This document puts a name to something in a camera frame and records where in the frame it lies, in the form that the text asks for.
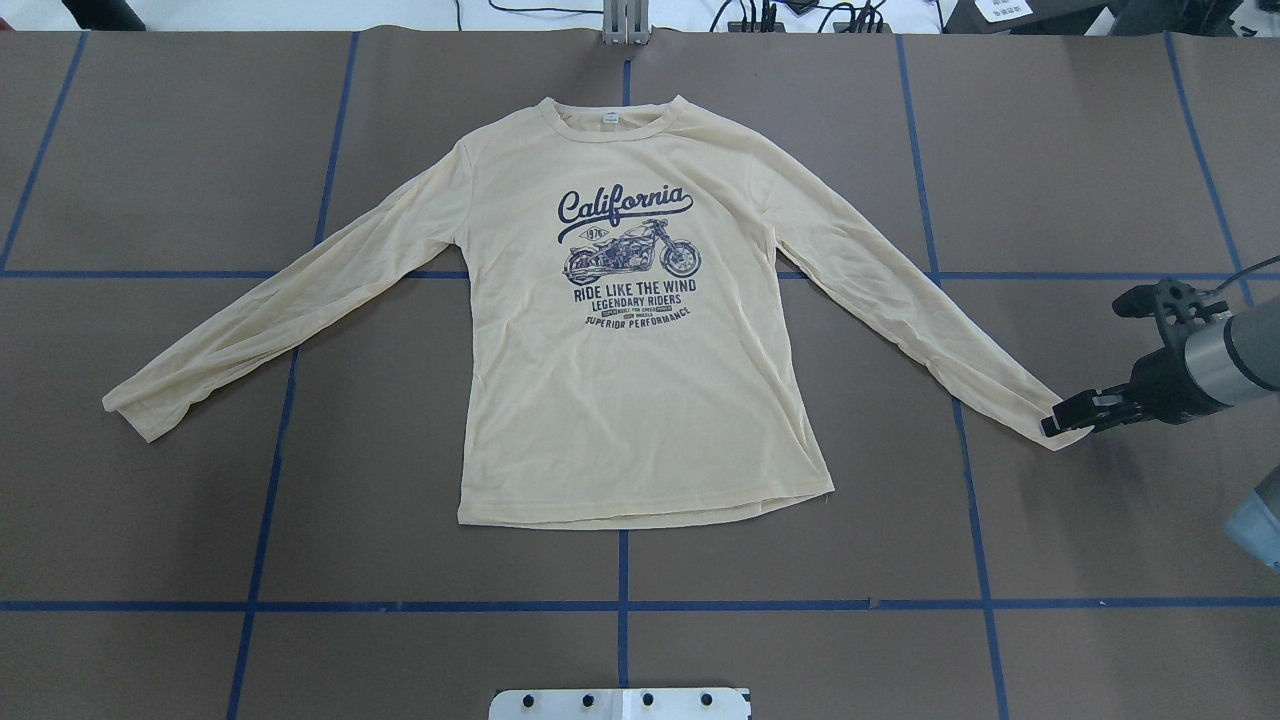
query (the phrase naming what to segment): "motorcycle graphic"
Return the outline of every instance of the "motorcycle graphic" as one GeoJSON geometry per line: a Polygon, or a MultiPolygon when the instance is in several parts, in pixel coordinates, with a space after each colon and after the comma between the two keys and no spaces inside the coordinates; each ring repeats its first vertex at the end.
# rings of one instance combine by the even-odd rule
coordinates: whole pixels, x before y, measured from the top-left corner
{"type": "Polygon", "coordinates": [[[672,240],[667,220],[650,218],[618,237],[593,242],[591,247],[575,247],[564,261],[564,277],[584,286],[614,273],[641,273],[653,266],[659,240],[663,247],[658,263],[672,275],[687,278],[701,266],[703,258],[694,243],[672,240]]]}

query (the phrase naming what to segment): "neckline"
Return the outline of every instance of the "neckline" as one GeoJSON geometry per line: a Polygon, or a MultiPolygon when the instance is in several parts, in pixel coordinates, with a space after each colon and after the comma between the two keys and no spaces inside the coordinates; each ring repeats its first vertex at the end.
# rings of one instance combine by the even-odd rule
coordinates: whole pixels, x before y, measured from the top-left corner
{"type": "Polygon", "coordinates": [[[658,105],[622,105],[622,106],[577,106],[577,105],[564,105],[557,102],[550,97],[544,97],[541,102],[538,104],[538,109],[541,111],[543,118],[547,124],[552,127],[559,136],[572,140],[575,142],[618,142],[627,140],[644,140],[646,137],[653,137],[659,132],[671,127],[671,123],[676,120],[676,117],[689,105],[689,101],[677,95],[671,100],[671,102],[663,102],[658,105]],[[589,131],[577,129],[568,126],[564,118],[561,115],[564,113],[626,113],[628,110],[660,110],[657,118],[653,120],[631,129],[623,129],[617,132],[607,131],[589,131]]]}

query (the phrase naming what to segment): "sleeve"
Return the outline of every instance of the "sleeve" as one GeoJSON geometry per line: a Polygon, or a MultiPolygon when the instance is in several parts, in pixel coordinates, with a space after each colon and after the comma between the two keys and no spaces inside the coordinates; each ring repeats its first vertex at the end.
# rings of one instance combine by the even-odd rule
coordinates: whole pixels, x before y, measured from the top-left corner
{"type": "Polygon", "coordinates": [[[951,395],[1051,450],[1088,434],[1044,437],[1039,421],[1061,398],[786,151],[759,138],[748,177],[748,193],[782,252],[836,302],[924,365],[951,395]]]}
{"type": "Polygon", "coordinates": [[[193,402],[288,352],[435,258],[463,231],[472,169],[458,142],[392,192],[239,300],[187,333],[102,398],[147,442],[193,402]]]}

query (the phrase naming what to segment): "white floor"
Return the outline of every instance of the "white floor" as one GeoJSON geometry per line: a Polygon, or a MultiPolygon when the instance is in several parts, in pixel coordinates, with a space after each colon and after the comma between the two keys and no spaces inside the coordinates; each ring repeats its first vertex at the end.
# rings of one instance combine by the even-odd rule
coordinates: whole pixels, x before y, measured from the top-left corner
{"type": "MultiPolygon", "coordinates": [[[[943,15],[950,15],[956,0],[942,3],[943,15]]],[[[1258,31],[1260,36],[1280,35],[1277,15],[1262,13],[1256,0],[1244,0],[1235,12],[1236,28],[1240,26],[1258,31]]],[[[463,29],[553,29],[564,27],[600,27],[600,15],[564,13],[504,13],[494,10],[486,0],[131,0],[150,29],[157,31],[225,31],[225,29],[364,29],[380,24],[394,24],[417,29],[457,29],[457,10],[461,6],[463,29]]],[[[567,6],[599,8],[599,0],[497,0],[506,6],[567,6]]],[[[707,31],[719,0],[652,0],[650,22],[654,26],[681,31],[707,31]]],[[[812,10],[796,17],[780,3],[778,20],[788,32],[818,29],[824,10],[812,10]]],[[[881,12],[896,32],[937,33],[938,13],[925,0],[891,0],[881,12]]],[[[730,19],[741,17],[739,4],[731,3],[721,18],[723,31],[730,19]]],[[[832,20],[844,20],[844,10],[832,20]]],[[[0,0],[0,18],[17,29],[78,29],[70,13],[56,0],[0,0]]],[[[1111,27],[1111,15],[1102,17],[1089,29],[1089,35],[1105,35],[1111,27]]],[[[827,23],[826,32],[832,31],[827,23]]]]}

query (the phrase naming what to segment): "long-sleeve shirt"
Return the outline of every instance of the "long-sleeve shirt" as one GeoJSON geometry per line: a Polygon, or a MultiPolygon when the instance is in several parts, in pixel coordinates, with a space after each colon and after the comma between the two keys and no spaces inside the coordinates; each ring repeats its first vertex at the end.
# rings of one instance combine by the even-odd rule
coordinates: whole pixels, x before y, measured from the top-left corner
{"type": "Polygon", "coordinates": [[[794,158],[680,96],[547,99],[468,133],[104,407],[154,441],[451,243],[474,319],[463,524],[696,525],[831,492],[778,250],[974,410],[1053,450],[1084,434],[1043,437],[1052,391],[794,158]]]}

